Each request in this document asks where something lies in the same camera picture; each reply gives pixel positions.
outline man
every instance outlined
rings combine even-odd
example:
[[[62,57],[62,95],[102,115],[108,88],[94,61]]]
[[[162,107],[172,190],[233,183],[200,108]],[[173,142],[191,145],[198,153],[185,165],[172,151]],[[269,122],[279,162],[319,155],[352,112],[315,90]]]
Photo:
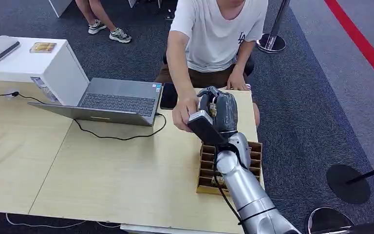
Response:
[[[173,82],[179,101],[173,122],[190,131],[188,118],[197,111],[194,88],[248,90],[244,67],[262,37],[267,0],[179,0],[168,34],[167,61],[156,82]],[[256,125],[260,116],[253,103]]]
[[[107,13],[101,5],[100,0],[75,0],[79,10],[88,21],[88,33],[96,34],[99,31],[108,28],[110,30],[110,39],[121,43],[128,43],[131,37],[124,33],[120,28],[117,28],[108,17]]]

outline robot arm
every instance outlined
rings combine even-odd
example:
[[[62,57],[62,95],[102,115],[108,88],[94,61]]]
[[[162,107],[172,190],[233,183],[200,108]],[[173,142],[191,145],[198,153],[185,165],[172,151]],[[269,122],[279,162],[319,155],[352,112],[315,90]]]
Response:
[[[300,234],[276,209],[256,177],[248,170],[250,150],[237,132],[237,103],[232,94],[211,86],[203,89],[199,111],[188,127],[206,144],[216,147],[217,170],[233,198],[246,234]]]

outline man's left hand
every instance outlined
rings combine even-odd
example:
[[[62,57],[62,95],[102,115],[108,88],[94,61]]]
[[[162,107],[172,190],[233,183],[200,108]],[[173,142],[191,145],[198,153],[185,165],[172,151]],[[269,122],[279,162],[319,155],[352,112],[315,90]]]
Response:
[[[233,72],[230,74],[230,77],[227,80],[227,89],[249,90],[246,86],[246,82],[244,81],[243,71],[233,69]]]

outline laptop keyboard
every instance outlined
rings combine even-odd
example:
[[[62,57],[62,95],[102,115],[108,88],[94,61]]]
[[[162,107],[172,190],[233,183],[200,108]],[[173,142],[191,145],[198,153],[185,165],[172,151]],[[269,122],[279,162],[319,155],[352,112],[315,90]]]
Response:
[[[142,116],[151,116],[155,99],[143,97],[125,97],[116,95],[87,93],[81,107],[100,110],[135,112]]]

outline light wood tabletop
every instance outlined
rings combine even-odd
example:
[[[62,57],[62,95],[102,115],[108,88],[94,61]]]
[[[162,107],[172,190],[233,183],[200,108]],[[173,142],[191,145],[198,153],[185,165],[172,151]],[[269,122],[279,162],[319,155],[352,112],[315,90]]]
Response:
[[[231,91],[239,112],[238,130],[257,142],[251,93]],[[73,123],[32,206],[30,215],[241,233],[219,195],[197,194],[200,140],[178,130],[171,111],[154,136],[129,141],[99,139]],[[101,136],[151,134],[154,127],[79,120]]]
[[[0,94],[10,88],[46,101],[34,83],[0,81]],[[0,97],[0,212],[29,212],[72,122],[28,101]]]

